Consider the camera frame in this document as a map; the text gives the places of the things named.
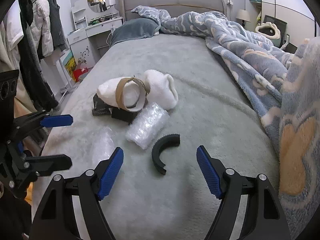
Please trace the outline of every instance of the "table lamp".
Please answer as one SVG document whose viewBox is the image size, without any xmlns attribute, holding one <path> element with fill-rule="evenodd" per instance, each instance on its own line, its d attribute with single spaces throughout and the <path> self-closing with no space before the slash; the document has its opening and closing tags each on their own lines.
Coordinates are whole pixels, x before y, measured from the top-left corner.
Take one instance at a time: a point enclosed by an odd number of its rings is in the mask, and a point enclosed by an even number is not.
<svg viewBox="0 0 320 240">
<path fill-rule="evenodd" d="M 236 18 L 242 20 L 242 27 L 245 26 L 246 22 L 250 22 L 250 15 L 249 15 L 249 12 L 246 10 L 240 9 L 238 11 Z"/>
<path fill-rule="evenodd" d="M 107 10 L 116 4 L 116 0 L 105 0 L 106 1 L 106 7 L 107 7 Z"/>
</svg>

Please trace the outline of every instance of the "blue gripper pad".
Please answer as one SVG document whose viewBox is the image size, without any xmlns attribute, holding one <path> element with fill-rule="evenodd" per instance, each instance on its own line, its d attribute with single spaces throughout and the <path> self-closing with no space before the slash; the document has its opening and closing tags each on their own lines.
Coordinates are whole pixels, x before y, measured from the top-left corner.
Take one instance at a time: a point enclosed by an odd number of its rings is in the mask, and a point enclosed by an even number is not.
<svg viewBox="0 0 320 240">
<path fill-rule="evenodd" d="M 40 125 L 47 128 L 69 126 L 72 125 L 72 123 L 73 117 L 70 114 L 47 116 L 40 121 Z"/>
<path fill-rule="evenodd" d="M 100 179 L 100 189 L 97 193 L 98 200 L 101 201 L 105 196 L 108 196 L 111 188 L 116 180 L 119 170 L 123 163 L 123 150 L 120 148 L 116 155 L 111 160 L 109 166 Z"/>
<path fill-rule="evenodd" d="M 23 153 L 23 144 L 22 144 L 22 141 L 19 141 L 18 142 L 18 149 L 19 149 L 19 151 L 20 151 L 20 153 Z"/>
<path fill-rule="evenodd" d="M 211 194 L 215 195 L 216 198 L 220 198 L 222 195 L 222 191 L 220 189 L 220 177 L 212 167 L 207 155 L 201 147 L 198 147 L 196 157 Z"/>
</svg>

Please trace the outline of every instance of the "power outlet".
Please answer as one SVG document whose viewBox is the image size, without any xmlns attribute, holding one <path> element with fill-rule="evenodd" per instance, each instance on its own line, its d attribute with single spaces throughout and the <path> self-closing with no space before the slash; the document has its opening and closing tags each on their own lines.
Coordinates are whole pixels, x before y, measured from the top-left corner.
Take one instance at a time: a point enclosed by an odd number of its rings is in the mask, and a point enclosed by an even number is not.
<svg viewBox="0 0 320 240">
<path fill-rule="evenodd" d="M 228 0 L 227 4 L 233 5 L 233 2 L 231 0 Z"/>
</svg>

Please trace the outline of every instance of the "gray pillow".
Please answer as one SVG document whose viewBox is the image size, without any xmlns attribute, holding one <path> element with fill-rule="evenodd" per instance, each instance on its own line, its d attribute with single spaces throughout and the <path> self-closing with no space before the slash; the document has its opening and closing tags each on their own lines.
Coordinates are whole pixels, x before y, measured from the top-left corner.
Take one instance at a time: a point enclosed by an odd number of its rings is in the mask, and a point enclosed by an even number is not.
<svg viewBox="0 0 320 240">
<path fill-rule="evenodd" d="M 157 27 L 156 22 L 146 18 L 126 21 L 113 32 L 110 47 L 122 41 L 150 38 L 154 35 Z"/>
</svg>

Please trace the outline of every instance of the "white sock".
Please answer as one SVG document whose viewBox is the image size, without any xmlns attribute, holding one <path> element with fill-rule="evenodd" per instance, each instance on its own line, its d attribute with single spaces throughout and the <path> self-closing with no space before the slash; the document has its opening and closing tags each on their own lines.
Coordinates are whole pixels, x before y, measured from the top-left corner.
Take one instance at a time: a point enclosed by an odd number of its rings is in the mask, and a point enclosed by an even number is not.
<svg viewBox="0 0 320 240">
<path fill-rule="evenodd" d="M 164 110 L 172 109 L 177 105 L 179 99 L 172 76 L 149 69 L 143 74 L 143 82 L 150 90 L 147 95 L 149 102 L 156 102 Z"/>
<path fill-rule="evenodd" d="M 113 78 L 100 85 L 97 89 L 98 97 L 101 98 L 106 104 L 118 107 L 116 102 L 116 88 L 122 78 L 124 77 Z M 139 95 L 139 86 L 133 81 L 128 82 L 123 88 L 124 105 L 126 107 L 134 106 L 138 101 Z"/>
</svg>

